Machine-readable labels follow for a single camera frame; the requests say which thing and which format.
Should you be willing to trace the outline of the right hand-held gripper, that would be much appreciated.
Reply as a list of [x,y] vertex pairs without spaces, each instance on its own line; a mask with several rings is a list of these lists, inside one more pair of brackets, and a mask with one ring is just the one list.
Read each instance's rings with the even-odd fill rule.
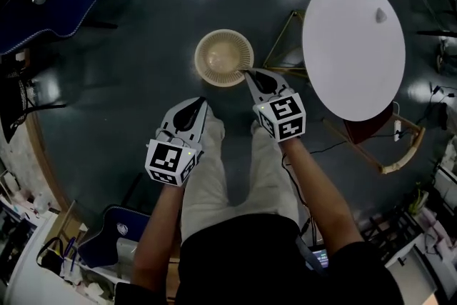
[[266,69],[244,72],[258,122],[277,142],[299,137],[306,130],[301,97],[282,75]]

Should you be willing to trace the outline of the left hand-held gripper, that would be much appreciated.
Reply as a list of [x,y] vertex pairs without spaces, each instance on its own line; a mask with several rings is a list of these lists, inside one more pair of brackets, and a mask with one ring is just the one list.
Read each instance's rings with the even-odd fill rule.
[[148,144],[145,169],[154,181],[183,186],[203,154],[208,103],[202,96],[187,99],[169,109],[156,137]]

